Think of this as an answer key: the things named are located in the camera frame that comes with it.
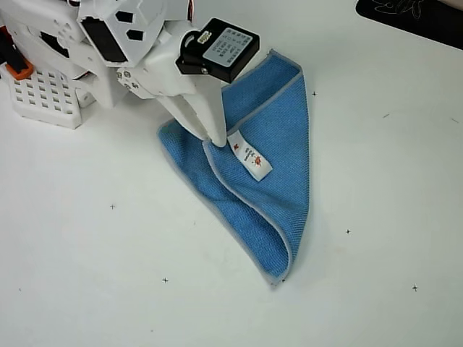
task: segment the blue microfiber cloth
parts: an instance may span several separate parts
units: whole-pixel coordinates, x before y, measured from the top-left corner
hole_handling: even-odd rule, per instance
[[[242,136],[273,167],[256,181],[229,146],[164,124],[159,138],[209,208],[276,285],[297,255],[309,211],[309,114],[300,66],[275,51],[222,92],[227,134]]]

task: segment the white table surface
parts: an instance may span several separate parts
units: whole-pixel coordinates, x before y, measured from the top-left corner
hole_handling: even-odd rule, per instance
[[[462,346],[463,51],[353,0],[196,13],[260,33],[255,64],[272,47],[304,68],[311,207],[288,281],[272,291],[172,171],[157,102],[92,105],[71,131],[21,119],[0,83],[0,345]]]

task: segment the label sticker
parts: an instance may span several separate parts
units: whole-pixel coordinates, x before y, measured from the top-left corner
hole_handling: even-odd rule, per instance
[[[272,165],[241,135],[239,131],[228,136],[231,151],[256,181],[262,181],[272,170]]]
[[[203,54],[203,58],[230,67],[251,41],[251,36],[228,27]]]

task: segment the black sensor module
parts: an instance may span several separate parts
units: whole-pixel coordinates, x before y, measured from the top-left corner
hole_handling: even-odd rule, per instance
[[[182,74],[209,74],[231,83],[259,48],[259,35],[214,18],[184,37],[176,64]]]

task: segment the white tag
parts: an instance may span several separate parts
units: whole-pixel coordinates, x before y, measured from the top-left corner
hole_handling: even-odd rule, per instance
[[[231,151],[256,181],[261,181],[272,170],[272,165],[249,143],[239,131],[228,136]]]

